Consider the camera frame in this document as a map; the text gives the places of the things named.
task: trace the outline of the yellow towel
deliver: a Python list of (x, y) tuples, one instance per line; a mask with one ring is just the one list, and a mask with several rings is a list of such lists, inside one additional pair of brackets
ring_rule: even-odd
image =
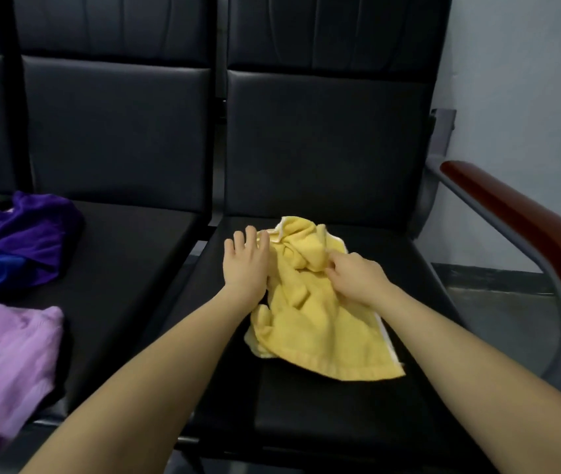
[(340, 381), (405, 375), (390, 338), (369, 308), (340, 302), (324, 268), (326, 250), (344, 242), (303, 218), (284, 217), (269, 230), (269, 307), (250, 316), (245, 342), (260, 358), (282, 358)]

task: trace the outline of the pink cloth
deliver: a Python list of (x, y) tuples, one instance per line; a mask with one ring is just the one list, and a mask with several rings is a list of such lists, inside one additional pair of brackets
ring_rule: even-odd
[(0, 450), (54, 387), (63, 313), (0, 304)]

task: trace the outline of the chair leg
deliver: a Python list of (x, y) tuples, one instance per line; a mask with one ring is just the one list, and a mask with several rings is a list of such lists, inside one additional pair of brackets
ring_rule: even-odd
[(206, 474), (206, 471), (203, 469), (203, 464), (201, 463), (201, 458), (199, 456), (182, 451), (182, 457), (191, 465), (192, 470), (195, 472), (195, 474)]

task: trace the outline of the dark baseboard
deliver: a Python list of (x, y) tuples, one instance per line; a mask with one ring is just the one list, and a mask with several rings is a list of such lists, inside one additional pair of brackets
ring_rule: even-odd
[(483, 289), (505, 293), (554, 294), (552, 281), (543, 273), (432, 263), (446, 287)]

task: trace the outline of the clothing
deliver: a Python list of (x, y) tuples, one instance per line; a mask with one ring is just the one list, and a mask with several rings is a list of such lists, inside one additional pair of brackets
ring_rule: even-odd
[(0, 304), (0, 450), (54, 388), (63, 313)]
[[(0, 287), (36, 286), (56, 278), (82, 226), (83, 216), (68, 199), (17, 191), (13, 208), (0, 211)], [(24, 259), (20, 266), (15, 256)]]
[(340, 381), (405, 375), (379, 316), (340, 301), (324, 273), (326, 250), (346, 252), (344, 242), (323, 224), (293, 216), (269, 235), (268, 306), (259, 305), (250, 316), (250, 350)]

